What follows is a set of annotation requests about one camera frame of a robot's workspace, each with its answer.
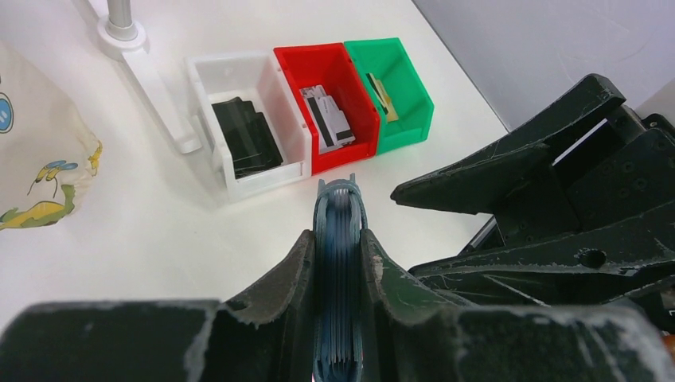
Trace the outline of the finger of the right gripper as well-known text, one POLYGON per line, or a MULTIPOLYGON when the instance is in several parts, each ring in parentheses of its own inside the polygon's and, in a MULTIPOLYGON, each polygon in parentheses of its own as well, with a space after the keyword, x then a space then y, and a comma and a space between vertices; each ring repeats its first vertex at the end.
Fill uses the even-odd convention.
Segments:
POLYGON ((469 305, 599 305, 674 283, 674 203, 608 226, 410 269, 424 286, 469 305))
POLYGON ((454 164, 398 185, 390 197, 418 209, 491 213, 538 166, 550 165, 625 102, 608 78, 586 75, 517 129, 454 164))

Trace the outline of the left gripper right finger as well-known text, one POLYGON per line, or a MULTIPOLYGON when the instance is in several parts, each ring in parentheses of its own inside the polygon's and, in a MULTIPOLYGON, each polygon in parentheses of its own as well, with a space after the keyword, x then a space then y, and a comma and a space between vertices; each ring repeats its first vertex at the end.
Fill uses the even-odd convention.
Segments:
POLYGON ((361 232, 366 381, 667 381, 670 354, 618 306, 457 306, 361 232))

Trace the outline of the blue card holder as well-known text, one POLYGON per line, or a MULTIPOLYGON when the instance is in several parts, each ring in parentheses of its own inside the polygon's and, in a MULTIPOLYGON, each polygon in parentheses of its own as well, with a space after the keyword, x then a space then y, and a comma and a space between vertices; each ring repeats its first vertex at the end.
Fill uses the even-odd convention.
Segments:
POLYGON ((314 381, 360 381, 363 375, 361 231, 367 215, 352 173, 320 180, 314 205, 314 381))

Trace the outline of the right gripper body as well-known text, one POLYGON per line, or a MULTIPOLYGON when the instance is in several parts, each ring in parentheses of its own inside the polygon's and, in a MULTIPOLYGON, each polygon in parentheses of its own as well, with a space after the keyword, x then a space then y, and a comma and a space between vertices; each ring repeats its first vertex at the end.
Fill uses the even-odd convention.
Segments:
MULTIPOLYGON (((501 236, 498 249, 589 232, 669 202, 674 203, 669 126, 661 118, 640 119, 620 109, 560 162, 538 166, 493 206, 501 236)), ((633 308, 670 333, 673 289, 674 283, 605 305, 633 308)))

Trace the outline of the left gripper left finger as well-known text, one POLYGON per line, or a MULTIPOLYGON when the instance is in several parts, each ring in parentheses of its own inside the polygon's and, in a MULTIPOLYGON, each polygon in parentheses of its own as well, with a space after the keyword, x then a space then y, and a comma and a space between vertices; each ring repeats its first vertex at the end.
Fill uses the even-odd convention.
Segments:
POLYGON ((308 381, 314 233, 227 301, 46 302, 1 336, 4 381, 308 381))

